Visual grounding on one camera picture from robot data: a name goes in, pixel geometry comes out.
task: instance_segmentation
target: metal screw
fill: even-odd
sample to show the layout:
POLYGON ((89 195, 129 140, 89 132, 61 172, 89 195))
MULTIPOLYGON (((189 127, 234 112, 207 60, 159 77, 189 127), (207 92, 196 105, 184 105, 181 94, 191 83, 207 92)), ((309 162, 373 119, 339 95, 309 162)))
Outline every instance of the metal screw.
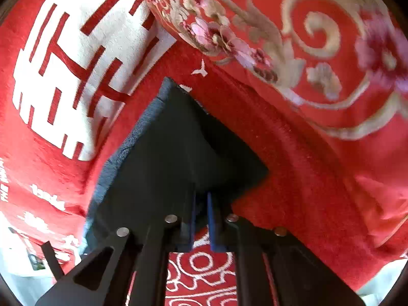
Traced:
POLYGON ((236 214, 230 214, 230 215, 227 216, 227 221, 228 222, 236 222, 236 221, 238 221, 238 219, 239 219, 239 216, 236 215, 236 214))
POLYGON ((275 235, 277 235, 278 237, 285 237, 288 234, 288 230, 283 226, 278 226, 274 231, 275 235))
POLYGON ((167 223, 177 222, 177 216, 174 214, 167 215, 164 219, 167 223))
POLYGON ((126 237, 129 234, 129 229, 128 228, 119 228, 119 229, 117 229, 116 234, 119 237, 126 237))

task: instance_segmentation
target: silver rivet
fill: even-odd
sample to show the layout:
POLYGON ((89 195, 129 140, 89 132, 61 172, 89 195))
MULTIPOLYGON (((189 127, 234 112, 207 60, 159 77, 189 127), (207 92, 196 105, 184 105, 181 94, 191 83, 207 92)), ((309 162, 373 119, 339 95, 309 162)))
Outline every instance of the silver rivet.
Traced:
POLYGON ((164 219, 167 223, 177 222, 177 216, 174 214, 167 215, 164 219))
POLYGON ((116 234, 119 237, 126 237, 129 234, 129 229, 128 228, 119 228, 119 229, 117 229, 116 234))
POLYGON ((236 214, 230 214, 230 215, 227 216, 227 221, 228 222, 236 222, 236 221, 238 221, 238 219, 239 219, 239 216, 236 215, 236 214))
POLYGON ((288 234, 288 230, 283 226, 278 226, 274 229, 274 232, 278 237, 285 237, 288 234))

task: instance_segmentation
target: black cloth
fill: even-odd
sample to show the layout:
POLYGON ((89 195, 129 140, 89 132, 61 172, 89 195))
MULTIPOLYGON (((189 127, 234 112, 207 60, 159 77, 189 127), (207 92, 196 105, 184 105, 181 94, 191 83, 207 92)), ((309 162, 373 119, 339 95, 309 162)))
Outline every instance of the black cloth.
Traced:
POLYGON ((207 192, 232 201, 268 173, 256 154, 173 80, 157 99, 164 106, 136 141, 96 210, 86 234, 88 251, 111 232, 145 236, 154 219, 181 216, 196 194, 196 222, 204 226, 207 192))

